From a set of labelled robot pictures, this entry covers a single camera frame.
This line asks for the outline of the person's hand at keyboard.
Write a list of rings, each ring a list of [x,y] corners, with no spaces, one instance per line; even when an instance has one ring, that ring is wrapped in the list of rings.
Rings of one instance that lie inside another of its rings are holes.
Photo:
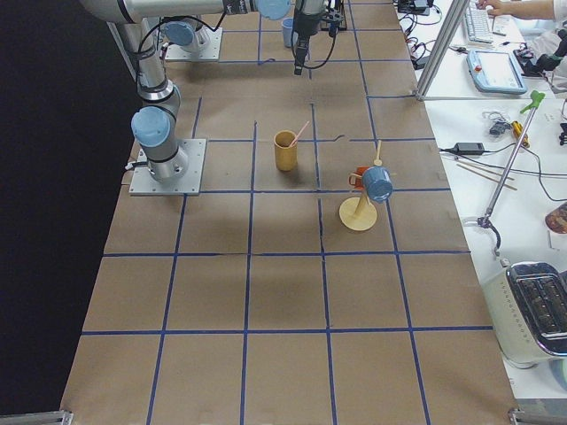
[[[479,10],[485,10],[491,16],[510,15],[509,2],[501,0],[477,0]]]

